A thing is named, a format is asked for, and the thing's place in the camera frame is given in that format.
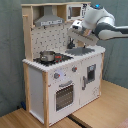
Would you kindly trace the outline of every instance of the toy kitchen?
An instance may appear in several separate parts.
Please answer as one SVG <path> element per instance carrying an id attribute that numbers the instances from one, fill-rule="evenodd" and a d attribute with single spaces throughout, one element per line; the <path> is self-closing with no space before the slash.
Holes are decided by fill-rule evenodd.
<path id="1" fill-rule="evenodd" d="M 26 110 L 49 127 L 101 95 L 105 49 L 67 31 L 90 2 L 23 4 Z"/>

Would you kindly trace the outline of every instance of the cabinet door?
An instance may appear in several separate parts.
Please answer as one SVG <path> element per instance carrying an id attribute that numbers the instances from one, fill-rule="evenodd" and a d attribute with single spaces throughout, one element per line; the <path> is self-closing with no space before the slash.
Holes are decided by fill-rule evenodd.
<path id="1" fill-rule="evenodd" d="M 99 96 L 102 54 L 82 62 L 80 105 L 88 104 Z"/>
<path id="2" fill-rule="evenodd" d="M 67 5 L 67 21 L 82 19 L 83 4 L 69 4 Z"/>

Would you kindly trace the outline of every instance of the cooking pan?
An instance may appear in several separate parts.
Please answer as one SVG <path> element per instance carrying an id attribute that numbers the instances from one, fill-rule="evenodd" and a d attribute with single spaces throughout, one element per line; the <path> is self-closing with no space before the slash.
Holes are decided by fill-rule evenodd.
<path id="1" fill-rule="evenodd" d="M 55 52 L 54 51 L 43 51 L 43 52 L 40 52 L 40 59 L 41 59 L 41 61 L 45 61 L 45 62 L 54 61 Z"/>

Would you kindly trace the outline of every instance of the sink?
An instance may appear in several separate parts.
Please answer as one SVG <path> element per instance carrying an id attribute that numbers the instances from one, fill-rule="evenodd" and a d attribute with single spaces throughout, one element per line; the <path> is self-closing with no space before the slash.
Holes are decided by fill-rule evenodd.
<path id="1" fill-rule="evenodd" d="M 65 53 L 68 53 L 74 56 L 82 56 L 94 51 L 95 51 L 94 49 L 78 47 L 78 48 L 68 49 L 65 51 Z"/>

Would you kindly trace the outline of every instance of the control knob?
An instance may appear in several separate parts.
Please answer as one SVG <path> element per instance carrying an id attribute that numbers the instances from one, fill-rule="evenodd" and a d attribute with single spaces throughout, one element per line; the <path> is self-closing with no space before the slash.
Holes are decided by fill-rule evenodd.
<path id="1" fill-rule="evenodd" d="M 55 78 L 55 79 L 58 79 L 59 77 L 60 77 L 60 74 L 58 74 L 58 73 L 55 73 L 55 74 L 54 74 L 54 78 Z"/>
<path id="2" fill-rule="evenodd" d="M 73 67 L 73 68 L 72 68 L 72 71 L 73 71 L 73 72 L 76 72 L 76 70 L 77 70 L 77 67 Z"/>

